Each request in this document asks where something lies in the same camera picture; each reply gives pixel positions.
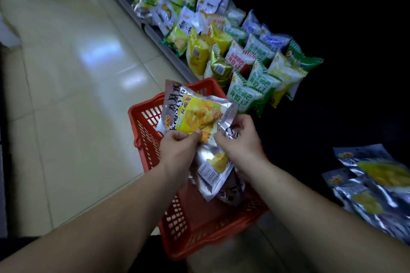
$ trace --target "barcode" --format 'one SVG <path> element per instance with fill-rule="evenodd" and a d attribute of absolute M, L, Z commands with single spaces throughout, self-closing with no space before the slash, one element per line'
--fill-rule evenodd
<path fill-rule="evenodd" d="M 223 73 L 225 72 L 225 68 L 221 65 L 216 65 L 215 68 L 214 68 L 214 71 L 217 74 L 223 75 Z"/>
<path fill-rule="evenodd" d="M 197 48 L 193 48 L 192 55 L 199 58 L 200 52 L 198 51 Z"/>
<path fill-rule="evenodd" d="M 206 180 L 211 186 L 214 186 L 214 183 L 218 180 L 219 174 L 214 171 L 212 166 L 208 163 L 203 163 L 200 168 L 198 168 L 198 173 L 203 179 Z"/>

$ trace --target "store shelf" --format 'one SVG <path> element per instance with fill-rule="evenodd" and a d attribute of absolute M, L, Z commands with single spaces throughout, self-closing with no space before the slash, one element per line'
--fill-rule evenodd
<path fill-rule="evenodd" d="M 144 24 L 141 18 L 137 17 L 134 13 L 131 4 L 133 0 L 117 0 L 121 6 L 127 11 L 127 13 L 134 19 L 134 21 L 143 28 L 143 30 L 147 33 L 147 35 L 151 38 L 151 40 L 160 48 L 160 50 L 165 54 L 165 56 L 170 60 L 170 62 L 175 66 L 175 68 L 182 74 L 182 76 L 189 82 L 194 83 L 197 82 L 198 79 L 189 69 L 187 60 L 185 57 L 178 58 L 175 53 L 172 52 L 170 48 L 161 44 L 161 39 L 163 37 L 161 31 L 156 27 L 151 27 L 149 25 Z"/>

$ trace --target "person's right hand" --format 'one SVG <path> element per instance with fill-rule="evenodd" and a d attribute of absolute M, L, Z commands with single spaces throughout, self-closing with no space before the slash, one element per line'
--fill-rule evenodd
<path fill-rule="evenodd" d="M 265 159 L 258 133 L 249 115 L 237 115 L 232 127 L 238 132 L 238 139 L 226 138 L 221 132 L 214 135 L 215 141 L 235 167 L 246 174 L 258 159 Z"/>

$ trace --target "tiled floor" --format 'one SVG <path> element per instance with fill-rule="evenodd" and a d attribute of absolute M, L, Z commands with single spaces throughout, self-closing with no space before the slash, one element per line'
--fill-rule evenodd
<path fill-rule="evenodd" d="M 127 110 L 166 78 L 186 81 L 115 0 L 0 0 L 0 9 L 23 43 L 4 51 L 3 70 L 15 232 L 43 235 L 142 174 Z M 200 250 L 192 270 L 307 272 L 272 222 Z M 283 263 L 294 257 L 300 265 Z"/>

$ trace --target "hand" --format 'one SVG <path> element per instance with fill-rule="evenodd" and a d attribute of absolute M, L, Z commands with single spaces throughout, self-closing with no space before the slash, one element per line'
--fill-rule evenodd
<path fill-rule="evenodd" d="M 189 175 L 189 167 L 196 152 L 196 144 L 202 132 L 194 131 L 187 135 L 182 131 L 169 131 L 161 140 L 160 164 L 170 175 L 177 175 L 185 182 Z"/>
<path fill-rule="evenodd" d="M 226 138 L 218 132 L 214 138 L 218 146 L 225 151 L 236 168 L 247 174 L 253 168 L 252 164 L 258 159 L 265 159 L 258 133 L 249 115 L 237 115 L 232 123 L 238 132 L 238 139 Z"/>

